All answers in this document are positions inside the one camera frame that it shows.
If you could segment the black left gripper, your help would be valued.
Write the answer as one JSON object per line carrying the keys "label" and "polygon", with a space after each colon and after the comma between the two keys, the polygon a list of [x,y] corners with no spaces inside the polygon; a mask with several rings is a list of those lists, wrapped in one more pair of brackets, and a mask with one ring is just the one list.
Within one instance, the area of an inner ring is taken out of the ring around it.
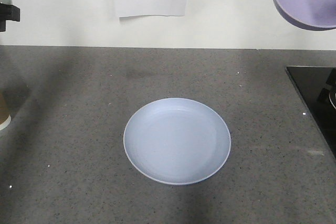
{"label": "black left gripper", "polygon": [[6,22],[8,20],[20,22],[20,9],[14,5],[0,4],[0,32],[6,31]]}

